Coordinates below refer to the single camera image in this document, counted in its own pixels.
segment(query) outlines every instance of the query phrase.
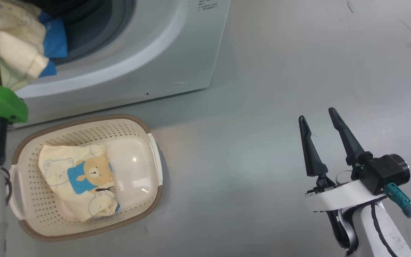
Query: grey floor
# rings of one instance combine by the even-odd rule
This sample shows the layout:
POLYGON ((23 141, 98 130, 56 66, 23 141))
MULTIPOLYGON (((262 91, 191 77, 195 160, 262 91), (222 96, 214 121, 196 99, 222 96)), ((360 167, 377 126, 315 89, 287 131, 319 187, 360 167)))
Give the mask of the grey floor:
MULTIPOLYGON (((60 243, 31 239, 9 210, 8 256, 343 256, 326 215, 304 203, 315 179, 299 115, 331 176, 347 169, 328 107, 365 150, 411 168, 411 2, 235 0, 208 89, 86 115, 131 114, 152 129, 167 164, 158 208, 60 243)), ((8 156, 61 122, 10 133, 8 156)), ((411 197, 411 180, 402 188, 411 197)), ((411 219, 385 206, 411 246, 411 219)))

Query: white cloth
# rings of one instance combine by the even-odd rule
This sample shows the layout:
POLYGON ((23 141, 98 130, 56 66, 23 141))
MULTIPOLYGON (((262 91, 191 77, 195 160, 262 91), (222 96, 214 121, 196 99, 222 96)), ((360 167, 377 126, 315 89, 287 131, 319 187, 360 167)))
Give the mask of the white cloth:
POLYGON ((36 80, 49 63, 44 57, 46 29, 41 9, 20 0, 0 0, 2 84, 17 91, 36 80))
POLYGON ((115 213, 115 180, 104 145, 44 145, 39 168, 52 191, 80 221, 115 213))

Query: teal connector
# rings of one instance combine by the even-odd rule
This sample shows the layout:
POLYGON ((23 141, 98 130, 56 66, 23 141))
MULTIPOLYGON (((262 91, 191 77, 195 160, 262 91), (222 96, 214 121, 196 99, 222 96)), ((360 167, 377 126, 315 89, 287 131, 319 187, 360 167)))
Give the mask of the teal connector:
POLYGON ((411 200, 394 183, 389 183, 385 187, 386 196, 401 207, 407 218, 411 218, 411 200))

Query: black cable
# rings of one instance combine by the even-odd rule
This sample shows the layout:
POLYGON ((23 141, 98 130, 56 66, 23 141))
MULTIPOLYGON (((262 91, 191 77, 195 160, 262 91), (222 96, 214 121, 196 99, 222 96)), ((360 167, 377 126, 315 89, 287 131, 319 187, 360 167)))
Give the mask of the black cable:
POLYGON ((6 197, 6 206, 7 206, 9 204, 10 197, 12 196, 12 183, 10 182, 10 179, 8 177, 5 178, 5 180, 6 180, 6 186, 9 188, 9 193, 7 194, 7 197, 6 197))
POLYGON ((377 230, 377 233, 378 233, 378 236, 381 242, 386 247, 386 249, 388 250, 388 252, 390 253, 392 257, 397 257, 397 255, 393 252, 393 249, 391 249, 388 242, 386 242, 385 237, 383 237, 383 233, 381 232, 380 225, 378 224, 377 215, 375 214, 375 205, 370 205, 370 210, 371 210, 370 213, 372 215, 372 219, 374 220, 375 230, 377 230))
POLYGON ((0 166, 0 170, 4 171, 4 173, 7 175, 7 177, 4 177, 6 186, 9 189, 9 193, 6 196, 6 206, 7 206, 9 204, 10 197, 12 196, 12 183, 10 182, 10 172, 3 166, 0 166))

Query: plastic basket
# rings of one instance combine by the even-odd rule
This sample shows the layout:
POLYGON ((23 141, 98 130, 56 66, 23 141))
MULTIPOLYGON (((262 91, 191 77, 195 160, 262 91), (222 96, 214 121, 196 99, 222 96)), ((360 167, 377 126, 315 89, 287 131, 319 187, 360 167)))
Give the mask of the plastic basket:
POLYGON ((18 179, 21 201, 13 196, 10 207, 23 230, 40 241, 92 236, 138 221, 155 209, 163 187, 155 139, 142 121, 129 115, 93 117, 39 131, 20 143, 12 163, 10 175, 13 183, 18 179), (80 222, 52 192, 37 162, 43 145, 91 143, 107 146, 120 208, 113 216, 80 222))

